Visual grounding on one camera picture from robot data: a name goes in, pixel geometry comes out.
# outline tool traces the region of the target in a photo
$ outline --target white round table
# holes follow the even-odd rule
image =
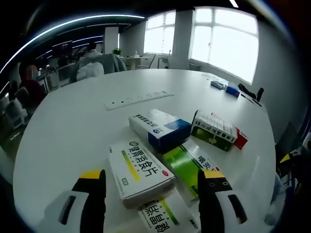
[[[71,190],[85,171],[106,170],[104,230],[144,228],[137,211],[126,210],[113,180],[108,146],[137,136],[128,117],[157,108],[188,122],[197,109],[232,122],[248,137],[245,147],[222,151],[195,140],[264,219],[275,181],[275,142],[267,112],[243,97],[210,86],[206,73],[144,69],[90,78],[51,92],[32,116],[18,148],[13,191],[15,206],[34,227],[60,193]],[[107,111],[104,104],[135,95],[168,91],[174,96]],[[186,202],[198,217],[197,202]]]

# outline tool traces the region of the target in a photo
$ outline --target window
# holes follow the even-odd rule
[[[176,11],[151,17],[146,22],[144,53],[171,54]]]
[[[258,58],[254,16],[223,8],[196,8],[190,58],[253,81]]]

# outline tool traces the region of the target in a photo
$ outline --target power strip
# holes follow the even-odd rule
[[[122,108],[127,105],[139,103],[139,102],[145,102],[149,100],[155,100],[167,96],[173,96],[174,94],[168,93],[166,91],[160,91],[160,92],[153,92],[146,95],[140,95],[140,96],[134,96],[134,97],[127,97],[123,100],[116,100],[116,101],[110,101],[108,103],[105,103],[106,110],[112,110],[116,108]]]

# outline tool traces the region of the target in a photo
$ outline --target white wall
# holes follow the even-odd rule
[[[104,49],[104,43],[98,43],[98,44],[96,44],[96,50],[97,50],[97,52],[102,52],[103,49]]]
[[[188,58],[191,28],[192,11],[177,12],[172,55]]]
[[[279,32],[269,25],[258,22],[259,54],[252,85],[238,77],[208,64],[201,65],[201,71],[210,72],[236,84],[242,83],[251,92],[264,88],[261,101],[264,103],[278,142],[285,128],[291,122],[297,131],[305,117],[308,106],[308,89],[296,51]],[[173,55],[188,58],[191,39],[192,11],[176,13]],[[133,55],[135,50],[143,53],[145,22],[120,34],[124,55]]]
[[[133,56],[144,53],[145,22],[135,25],[120,33],[120,49],[122,56]]]
[[[104,52],[105,54],[109,54],[118,47],[118,27],[106,27],[105,35],[104,35]]]

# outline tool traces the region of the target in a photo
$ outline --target green and white medicine box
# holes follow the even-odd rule
[[[191,135],[225,151],[230,150],[238,137],[237,129],[231,123],[201,110],[194,115]]]
[[[160,153],[185,142],[191,131],[190,123],[157,109],[130,116],[129,122],[131,128]]]
[[[139,208],[138,214],[150,233],[197,233],[201,226],[174,188]]]
[[[164,154],[163,159],[195,198],[198,197],[198,171],[203,168],[219,171],[209,156],[192,139]]]
[[[175,185],[175,176],[138,138],[109,147],[109,162],[127,208],[137,208]]]

